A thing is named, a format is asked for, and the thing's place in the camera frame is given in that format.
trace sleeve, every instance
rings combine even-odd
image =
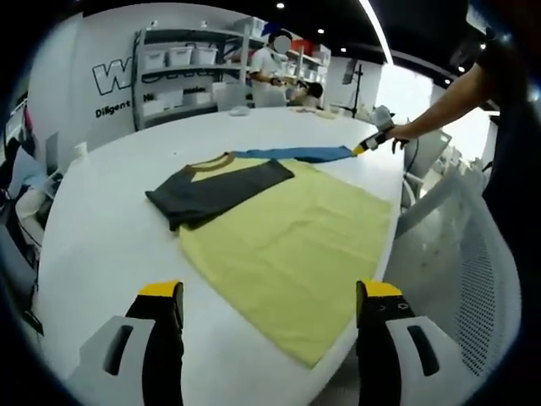
[[[252,63],[250,65],[250,73],[255,74],[260,72],[263,68],[263,58],[265,57],[265,52],[263,49],[259,49],[252,55]]]

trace white cup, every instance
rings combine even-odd
[[[88,156],[88,148],[86,142],[82,142],[79,145],[75,146],[75,159],[83,160]]]

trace ceiling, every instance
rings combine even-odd
[[[284,3],[285,8],[277,8],[278,1]],[[79,6],[92,14],[130,3],[140,2],[79,0]],[[299,36],[327,45],[333,54],[341,54],[340,49],[346,47],[346,57],[384,61],[380,43],[359,0],[199,0],[187,3],[227,8],[274,22]],[[370,0],[370,3],[391,50],[402,53],[402,58],[394,56],[395,63],[427,74],[442,85],[449,74],[460,74],[457,70],[460,64],[466,69],[473,64],[480,50],[479,43],[484,40],[466,22],[468,0]],[[324,35],[317,33],[319,28],[325,30]]]

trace table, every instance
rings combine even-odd
[[[183,398],[187,406],[302,405],[317,396],[353,346],[354,318],[312,369],[276,348],[187,262],[178,237],[146,199],[184,165],[224,151],[293,146],[353,148],[374,127],[287,108],[224,112],[152,127],[92,151],[69,168],[57,193],[41,250],[36,312],[41,346],[60,378],[79,363],[79,348],[113,315],[124,315],[147,283],[184,282]],[[403,154],[391,143],[357,158],[318,166],[393,204],[393,221],[375,279],[381,280],[400,212]]]

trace person in white shirt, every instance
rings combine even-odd
[[[272,86],[283,86],[284,54],[289,50],[291,41],[291,34],[284,30],[277,30],[269,35],[267,45],[252,56],[250,76],[254,99],[266,91],[276,91],[271,88]]]

